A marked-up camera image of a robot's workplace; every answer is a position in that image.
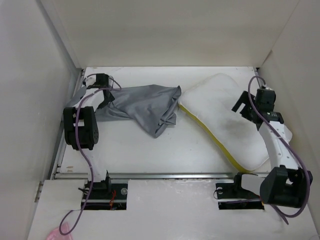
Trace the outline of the white pillow yellow edge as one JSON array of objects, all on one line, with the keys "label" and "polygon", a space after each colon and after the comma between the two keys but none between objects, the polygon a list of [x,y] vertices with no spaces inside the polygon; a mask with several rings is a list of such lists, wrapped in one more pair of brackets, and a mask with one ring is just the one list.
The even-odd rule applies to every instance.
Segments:
[{"label": "white pillow yellow edge", "polygon": [[196,121],[240,172],[253,172],[269,158],[256,125],[232,111],[243,90],[218,73],[184,92],[178,105]]}]

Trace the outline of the grey pillowcase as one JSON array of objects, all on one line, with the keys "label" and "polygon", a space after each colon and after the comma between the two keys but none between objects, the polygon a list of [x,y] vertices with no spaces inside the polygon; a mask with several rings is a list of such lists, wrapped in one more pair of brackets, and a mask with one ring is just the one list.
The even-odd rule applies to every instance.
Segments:
[{"label": "grey pillowcase", "polygon": [[95,112],[98,122],[134,120],[151,137],[159,137],[176,124],[174,112],[182,94],[180,86],[145,85],[113,88],[115,100]]}]

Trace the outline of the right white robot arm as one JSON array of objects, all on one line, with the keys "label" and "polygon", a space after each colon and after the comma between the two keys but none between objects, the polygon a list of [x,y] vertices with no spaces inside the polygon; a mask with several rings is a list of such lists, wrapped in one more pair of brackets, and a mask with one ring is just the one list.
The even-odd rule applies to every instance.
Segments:
[{"label": "right white robot arm", "polygon": [[265,178],[238,173],[231,190],[237,197],[250,191],[265,204],[302,209],[307,204],[313,176],[289,149],[284,119],[274,111],[275,101],[276,93],[262,87],[256,95],[244,91],[232,108],[256,125],[267,149],[271,172]]}]

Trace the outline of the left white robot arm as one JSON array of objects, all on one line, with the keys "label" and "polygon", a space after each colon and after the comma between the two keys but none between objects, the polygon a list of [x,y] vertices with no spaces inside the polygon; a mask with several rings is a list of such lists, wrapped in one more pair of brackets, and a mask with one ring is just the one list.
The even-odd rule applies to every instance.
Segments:
[{"label": "left white robot arm", "polygon": [[106,172],[99,169],[94,160],[93,148],[99,140],[96,111],[115,100],[110,92],[112,79],[106,73],[94,73],[85,77],[62,114],[65,142],[89,164],[88,174],[98,182],[94,192],[103,199],[111,195],[112,186],[102,181]]}]

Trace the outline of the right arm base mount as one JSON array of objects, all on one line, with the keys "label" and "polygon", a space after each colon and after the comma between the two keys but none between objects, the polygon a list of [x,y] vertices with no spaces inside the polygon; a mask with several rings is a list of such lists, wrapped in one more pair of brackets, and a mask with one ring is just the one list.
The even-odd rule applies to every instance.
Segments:
[{"label": "right arm base mount", "polygon": [[243,173],[237,173],[233,182],[218,182],[213,192],[219,210],[264,210],[260,197],[241,187]]}]

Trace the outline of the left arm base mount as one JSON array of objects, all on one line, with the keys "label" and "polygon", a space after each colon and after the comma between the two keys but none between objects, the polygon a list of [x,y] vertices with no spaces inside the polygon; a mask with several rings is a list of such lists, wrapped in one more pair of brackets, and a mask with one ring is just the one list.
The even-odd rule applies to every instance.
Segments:
[{"label": "left arm base mount", "polygon": [[127,209],[128,183],[113,182],[106,172],[105,180],[94,182],[84,210],[122,211]]}]

